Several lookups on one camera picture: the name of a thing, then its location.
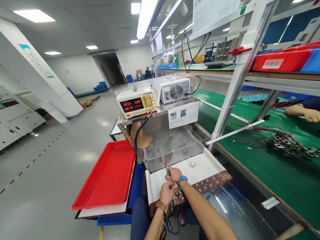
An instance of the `cooling fan grille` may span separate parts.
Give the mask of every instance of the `cooling fan grille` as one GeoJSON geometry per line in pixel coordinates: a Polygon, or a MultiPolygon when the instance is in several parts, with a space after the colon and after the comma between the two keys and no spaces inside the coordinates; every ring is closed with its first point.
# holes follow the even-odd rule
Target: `cooling fan grille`
{"type": "Polygon", "coordinates": [[[183,93],[182,87],[177,85],[171,89],[170,95],[173,99],[178,99],[182,96],[182,93],[183,93]]]}

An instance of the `wristwatch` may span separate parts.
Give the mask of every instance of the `wristwatch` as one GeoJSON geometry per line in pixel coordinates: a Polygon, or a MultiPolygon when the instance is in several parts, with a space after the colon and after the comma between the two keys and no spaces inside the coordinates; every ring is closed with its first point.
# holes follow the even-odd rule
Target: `wristwatch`
{"type": "Polygon", "coordinates": [[[181,181],[182,180],[188,180],[188,178],[186,177],[186,176],[181,176],[180,178],[179,178],[179,180],[178,180],[178,186],[180,187],[180,183],[181,183],[181,181]]]}
{"type": "Polygon", "coordinates": [[[169,208],[167,207],[167,205],[165,205],[160,200],[157,201],[156,208],[160,208],[160,209],[162,209],[164,211],[165,218],[167,218],[169,216],[169,208]]]}

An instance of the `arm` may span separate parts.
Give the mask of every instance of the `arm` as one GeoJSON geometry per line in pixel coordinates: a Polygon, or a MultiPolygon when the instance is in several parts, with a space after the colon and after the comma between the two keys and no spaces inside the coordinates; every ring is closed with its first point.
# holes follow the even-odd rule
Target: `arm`
{"type": "MultiPolygon", "coordinates": [[[[178,185],[173,184],[173,182],[167,182],[162,185],[160,191],[160,201],[163,202],[167,207],[172,202],[174,192],[177,190],[177,188],[178,185]]],[[[147,235],[144,238],[145,240],[158,240],[160,238],[163,218],[164,211],[160,208],[157,208],[151,225],[148,229],[147,235]]]]}
{"type": "MultiPolygon", "coordinates": [[[[169,166],[169,171],[172,180],[178,182],[182,176],[180,169],[169,166]]],[[[180,187],[209,240],[237,240],[226,221],[186,180],[181,181],[180,187]]]]}
{"type": "Polygon", "coordinates": [[[320,122],[320,112],[314,109],[304,108],[301,105],[294,105],[286,110],[290,116],[305,116],[308,122],[320,122]]]}

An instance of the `label on red bin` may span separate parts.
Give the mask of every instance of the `label on red bin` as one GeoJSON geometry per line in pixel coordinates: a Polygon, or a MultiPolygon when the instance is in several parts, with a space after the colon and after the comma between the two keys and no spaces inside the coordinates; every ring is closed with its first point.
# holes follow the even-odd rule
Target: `label on red bin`
{"type": "Polygon", "coordinates": [[[278,69],[280,68],[281,64],[283,63],[284,59],[268,59],[264,62],[262,68],[272,68],[278,69]]]}

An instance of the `blue wristband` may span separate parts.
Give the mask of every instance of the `blue wristband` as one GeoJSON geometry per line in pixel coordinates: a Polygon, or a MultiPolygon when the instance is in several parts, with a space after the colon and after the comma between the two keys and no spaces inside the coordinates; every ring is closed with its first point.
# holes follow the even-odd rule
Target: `blue wristband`
{"type": "Polygon", "coordinates": [[[178,180],[178,186],[179,186],[179,187],[180,187],[180,183],[181,183],[182,180],[188,180],[188,179],[187,179],[186,176],[183,176],[183,175],[182,175],[182,176],[179,178],[179,180],[178,180]]]}

